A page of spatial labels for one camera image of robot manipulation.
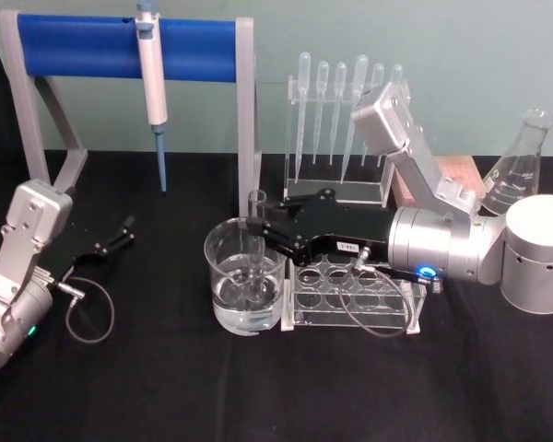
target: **black table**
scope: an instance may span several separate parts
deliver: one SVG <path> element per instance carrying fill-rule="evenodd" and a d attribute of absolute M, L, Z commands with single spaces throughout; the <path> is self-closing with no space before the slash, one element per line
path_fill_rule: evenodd
<path fill-rule="evenodd" d="M 62 156 L 49 159 L 56 168 Z M 477 160 L 483 173 L 495 158 Z M 65 331 L 68 297 L 54 295 L 0 370 L 1 442 L 553 440 L 553 316 L 459 283 L 427 298 L 416 336 L 234 336 L 213 316 L 202 246 L 232 215 L 236 158 L 169 154 L 166 198 L 155 161 L 90 153 L 68 228 L 41 265 L 69 262 L 134 215 L 134 247 L 100 273 L 116 326 L 103 344 L 79 344 Z M 26 177 L 20 156 L 0 157 L 0 226 Z M 262 187 L 278 195 L 282 177 L 283 158 L 265 156 Z M 553 158 L 541 191 L 553 192 Z"/>

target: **test tube rack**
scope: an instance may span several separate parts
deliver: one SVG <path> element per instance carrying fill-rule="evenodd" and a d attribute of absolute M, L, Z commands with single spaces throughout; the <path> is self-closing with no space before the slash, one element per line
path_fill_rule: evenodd
<path fill-rule="evenodd" d="M 296 326 L 350 326 L 356 327 L 340 304 L 338 290 L 342 284 L 342 298 L 350 313 L 367 327 L 401 329 L 407 321 L 402 298 L 381 278 L 372 274 L 346 273 L 354 259 L 323 256 L 307 267 L 289 267 L 289 288 L 285 292 L 281 330 L 291 331 Z M 419 333 L 418 318 L 424 305 L 426 287 L 407 281 L 394 280 L 402 289 L 413 317 L 407 333 Z"/>

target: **erlenmeyer flask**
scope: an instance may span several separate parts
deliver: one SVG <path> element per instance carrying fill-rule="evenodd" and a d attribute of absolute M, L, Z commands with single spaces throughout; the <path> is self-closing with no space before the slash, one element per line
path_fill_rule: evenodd
<path fill-rule="evenodd" d="M 518 200 L 536 194 L 541 147 L 551 127 L 550 112 L 531 109 L 524 113 L 516 140 L 483 179 L 487 193 L 481 205 L 492 214 L 505 214 Z"/>

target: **plastic dropper pipette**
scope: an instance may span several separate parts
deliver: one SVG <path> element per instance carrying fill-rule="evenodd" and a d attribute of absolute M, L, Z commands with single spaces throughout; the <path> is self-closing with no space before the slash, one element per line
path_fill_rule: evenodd
<path fill-rule="evenodd" d="M 308 52 L 299 56 L 299 74 L 297 75 L 297 90 L 299 91 L 299 117 L 297 119 L 297 146 L 295 147 L 295 182 L 299 179 L 301 158 L 303 155 L 303 132 L 305 129 L 305 107 L 307 92 L 310 88 L 310 69 L 312 57 Z"/>
<path fill-rule="evenodd" d="M 313 124 L 313 164 L 317 155 L 317 146 L 320 144 L 320 132 L 322 130 L 322 110 L 324 109 L 325 90 L 328 87 L 328 62 L 320 62 L 317 66 L 317 103 L 315 104 L 315 123 Z"/>
<path fill-rule="evenodd" d="M 366 55 L 359 55 L 357 63 L 354 66 L 354 76 L 352 78 L 352 106 L 360 100 L 362 89 L 365 86 L 365 77 L 367 76 L 367 66 L 369 58 Z M 347 173 L 348 162 L 350 161 L 350 151 L 352 150 L 352 140 L 354 139 L 354 122 L 352 121 L 352 110 L 348 118 L 347 144 L 344 148 L 342 158 L 342 173 L 340 174 L 340 184 L 344 182 L 344 176 Z"/>
<path fill-rule="evenodd" d="M 377 63 L 375 66 L 372 67 L 372 74 L 371 74 L 371 88 L 379 87 L 383 83 L 383 77 L 385 76 L 385 66 L 383 66 L 381 63 Z M 367 146 L 366 142 L 362 142 L 362 160 L 360 161 L 360 165 L 365 165 L 365 158 L 367 156 L 367 151 L 369 150 L 369 147 Z"/>
<path fill-rule="evenodd" d="M 340 62 L 335 67 L 334 80 L 334 111 L 332 113 L 332 128 L 330 129 L 330 166 L 334 155 L 335 136 L 338 132 L 338 120 L 340 118 L 340 106 L 344 97 L 344 86 L 347 83 L 347 66 Z"/>
<path fill-rule="evenodd" d="M 399 85 L 402 82 L 402 77 L 404 76 L 404 68 L 401 64 L 394 64 L 391 68 L 391 75 L 389 76 L 389 81 Z M 381 155 L 377 156 L 377 167 L 381 167 Z"/>

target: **test tube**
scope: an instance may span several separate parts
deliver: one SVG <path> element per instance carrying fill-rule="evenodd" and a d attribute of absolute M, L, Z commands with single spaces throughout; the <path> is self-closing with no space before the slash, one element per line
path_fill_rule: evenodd
<path fill-rule="evenodd" d="M 266 192 L 253 190 L 248 194 L 248 216 L 264 219 Z M 248 236 L 248 260 L 250 265 L 249 280 L 246 298 L 251 302 L 262 302 L 265 292 L 265 239 Z"/>

